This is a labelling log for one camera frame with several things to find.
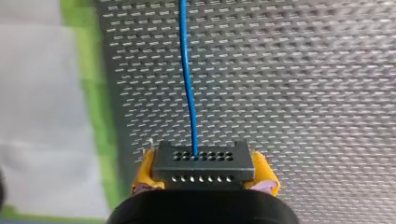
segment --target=silver metal surface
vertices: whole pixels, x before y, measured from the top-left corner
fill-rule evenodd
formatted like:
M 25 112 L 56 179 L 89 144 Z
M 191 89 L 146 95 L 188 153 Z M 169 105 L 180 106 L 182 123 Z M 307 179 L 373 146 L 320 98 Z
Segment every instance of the silver metal surface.
M 189 145 L 177 2 L 97 1 L 123 170 Z M 396 2 L 191 1 L 201 145 L 246 138 L 302 223 L 396 223 Z M 124 173 L 126 181 L 133 175 Z

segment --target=yellow clip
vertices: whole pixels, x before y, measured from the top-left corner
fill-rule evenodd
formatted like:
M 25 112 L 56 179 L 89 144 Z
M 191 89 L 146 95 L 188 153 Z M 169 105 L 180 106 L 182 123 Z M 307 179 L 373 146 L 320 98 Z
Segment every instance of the yellow clip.
M 137 178 L 132 184 L 133 189 L 138 184 L 147 184 L 154 188 L 165 189 L 165 184 L 163 182 L 151 179 L 151 164 L 154 160 L 154 154 L 154 149 L 146 150 L 145 155 L 143 156 L 143 162 L 140 165 L 139 171 L 137 173 Z
M 271 169 L 271 166 L 265 159 L 264 155 L 262 155 L 259 151 L 254 151 L 251 154 L 251 158 L 253 159 L 255 167 L 255 175 L 253 181 L 247 182 L 245 184 L 245 189 L 250 189 L 264 180 L 273 180 L 277 183 L 277 186 L 272 188 L 272 194 L 277 196 L 280 189 L 280 182 L 277 179 L 274 171 Z

